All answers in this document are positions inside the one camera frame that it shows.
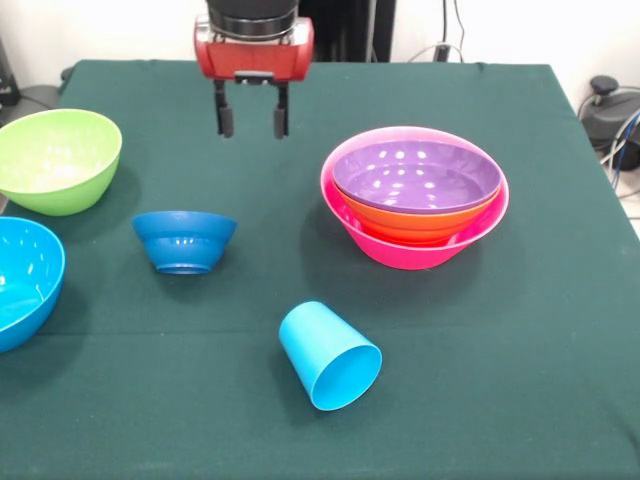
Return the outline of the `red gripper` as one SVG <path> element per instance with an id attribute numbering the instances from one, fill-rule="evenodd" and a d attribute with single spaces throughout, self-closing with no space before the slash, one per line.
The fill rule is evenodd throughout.
<path id="1" fill-rule="evenodd" d="M 248 42 L 216 32 L 208 20 L 197 18 L 194 50 L 202 74 L 214 79 L 214 100 L 218 134 L 234 135 L 233 111 L 228 103 L 224 80 L 235 80 L 246 72 L 258 72 L 277 82 L 302 81 L 309 71 L 314 47 L 314 27 L 310 18 L 298 18 L 292 31 L 280 39 Z M 278 101 L 274 109 L 274 136 L 289 135 L 289 84 L 275 84 Z"/>

